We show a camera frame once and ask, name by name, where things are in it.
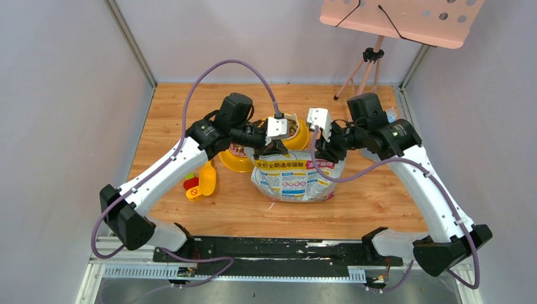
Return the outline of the yellow plastic scoop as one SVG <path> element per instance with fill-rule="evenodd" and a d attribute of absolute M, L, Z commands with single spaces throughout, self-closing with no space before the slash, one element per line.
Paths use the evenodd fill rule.
<path fill-rule="evenodd" d="M 206 162 L 199 170 L 199 187 L 203 196 L 211 196 L 216 188 L 217 172 L 212 161 Z"/>

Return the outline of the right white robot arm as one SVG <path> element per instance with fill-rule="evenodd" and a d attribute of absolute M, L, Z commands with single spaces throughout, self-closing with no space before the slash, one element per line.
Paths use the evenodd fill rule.
<path fill-rule="evenodd" d="M 401 180 L 427 225 L 420 233 L 373 230 L 362 238 L 363 259 L 373 265 L 386 256 L 411 259 L 433 277 L 451 272 L 466 258 L 476 259 L 491 230 L 476 224 L 445 189 L 413 125 L 404 119 L 390 121 L 374 93 L 355 96 L 347 105 L 351 119 L 344 126 L 324 108 L 308 111 L 306 122 L 316 137 L 313 164 L 341 162 L 349 150 L 366 149 Z"/>

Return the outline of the pet food bag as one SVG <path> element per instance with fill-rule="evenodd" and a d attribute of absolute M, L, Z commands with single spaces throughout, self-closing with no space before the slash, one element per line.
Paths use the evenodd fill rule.
<path fill-rule="evenodd" d="M 336 183 L 317 172 L 309 150 L 268 156 L 248 153 L 248 157 L 254 165 L 252 183 L 274 201 L 325 201 L 334 196 Z"/>

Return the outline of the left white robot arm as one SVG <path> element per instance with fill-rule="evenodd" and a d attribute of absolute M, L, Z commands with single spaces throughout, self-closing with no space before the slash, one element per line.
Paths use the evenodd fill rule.
<path fill-rule="evenodd" d="M 277 111 L 261 125 L 250 122 L 253 101 L 240 93 L 224 98 L 219 109 L 195 121 L 170 151 L 134 179 L 119 187 L 108 184 L 99 192 L 101 216 L 130 251 L 150 244 L 164 247 L 180 262 L 188 261 L 194 245 L 179 224 L 158 223 L 148 217 L 158 200 L 187 174 L 201 168 L 231 144 L 263 153 L 267 148 L 284 151 L 287 120 Z"/>

